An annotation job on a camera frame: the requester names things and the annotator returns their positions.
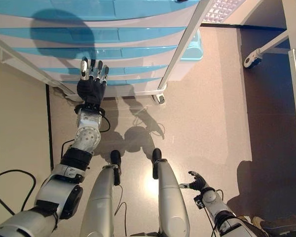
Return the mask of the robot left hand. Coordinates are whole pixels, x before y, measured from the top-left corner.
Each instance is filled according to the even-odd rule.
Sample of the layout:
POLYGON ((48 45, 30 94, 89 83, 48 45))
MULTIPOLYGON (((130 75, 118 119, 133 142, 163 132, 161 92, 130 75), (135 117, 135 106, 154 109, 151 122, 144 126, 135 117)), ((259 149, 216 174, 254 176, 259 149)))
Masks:
POLYGON ((80 63, 80 80, 77 84, 77 93, 84 103, 90 107, 100 107, 107 86, 109 67, 100 60, 96 62, 84 57, 80 63))

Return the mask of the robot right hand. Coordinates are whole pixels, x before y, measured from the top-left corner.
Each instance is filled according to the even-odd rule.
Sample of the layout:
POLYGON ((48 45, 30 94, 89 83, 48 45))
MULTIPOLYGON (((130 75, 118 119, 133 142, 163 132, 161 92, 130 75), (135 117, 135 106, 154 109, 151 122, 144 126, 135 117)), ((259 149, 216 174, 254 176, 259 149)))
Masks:
POLYGON ((207 186, 207 182, 199 173, 195 171, 189 171, 188 174, 194 177, 194 181, 191 183, 179 184, 179 188, 202 191, 207 186))

